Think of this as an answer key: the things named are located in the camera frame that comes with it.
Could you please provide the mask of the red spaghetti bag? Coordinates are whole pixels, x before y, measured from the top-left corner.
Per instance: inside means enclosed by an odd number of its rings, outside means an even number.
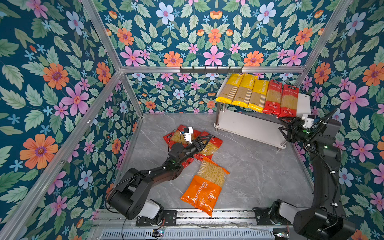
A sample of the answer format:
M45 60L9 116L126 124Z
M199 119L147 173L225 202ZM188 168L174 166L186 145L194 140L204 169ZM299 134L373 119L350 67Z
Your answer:
M284 85L278 117L296 117L298 98L299 88L291 85Z
M264 114L277 116L280 113L282 88L282 83L270 80L266 95L266 102L263 109Z
M194 157L192 157L192 158L189 158L189 159L187 159L186 161L184 161L183 163L181 163L181 165L184 167L184 168L186 168L186 167L188 167L191 163L193 163L194 162Z

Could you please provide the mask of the red spaghetti bag front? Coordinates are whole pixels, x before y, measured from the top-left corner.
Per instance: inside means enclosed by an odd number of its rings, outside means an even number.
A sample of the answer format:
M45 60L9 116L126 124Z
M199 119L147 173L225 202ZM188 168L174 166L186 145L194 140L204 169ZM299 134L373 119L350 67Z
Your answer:
M266 102L263 109L264 114L277 116L280 113L282 88L282 83L270 80L266 95Z

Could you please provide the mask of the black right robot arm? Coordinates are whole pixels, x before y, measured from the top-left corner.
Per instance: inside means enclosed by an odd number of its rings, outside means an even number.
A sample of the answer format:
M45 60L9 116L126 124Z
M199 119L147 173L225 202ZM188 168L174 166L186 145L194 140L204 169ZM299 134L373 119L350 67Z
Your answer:
M271 221L277 225L291 223L294 231L309 240L347 240L355 232L341 203L342 153L335 147L341 123L332 118L335 111L315 122L313 115L280 117L279 128L289 143L302 143L313 166L314 198L310 208L300 209L282 200L274 202Z

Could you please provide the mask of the red fusilli pasta bag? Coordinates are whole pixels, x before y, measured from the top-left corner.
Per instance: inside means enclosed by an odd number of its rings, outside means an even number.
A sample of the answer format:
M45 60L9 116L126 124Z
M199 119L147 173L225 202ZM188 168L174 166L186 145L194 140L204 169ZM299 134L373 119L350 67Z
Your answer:
M179 125L179 127L176 130L163 136L163 139L165 140L169 149L171 149L172 146L176 143L181 143L184 147L187 147L191 143L185 139L185 131L184 130L186 128L187 127L184 125Z

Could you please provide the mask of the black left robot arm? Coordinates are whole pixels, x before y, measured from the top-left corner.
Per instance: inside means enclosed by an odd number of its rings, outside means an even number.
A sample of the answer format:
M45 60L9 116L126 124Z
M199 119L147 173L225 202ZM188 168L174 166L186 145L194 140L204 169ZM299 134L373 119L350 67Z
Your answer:
M147 200L150 190L176 179L184 170L183 163L205 149L212 138L211 134L197 137L186 147L181 143L173 144L160 167L141 171L129 169L109 192L107 203L128 220L137 216L155 218L159 211L151 210L150 201Z

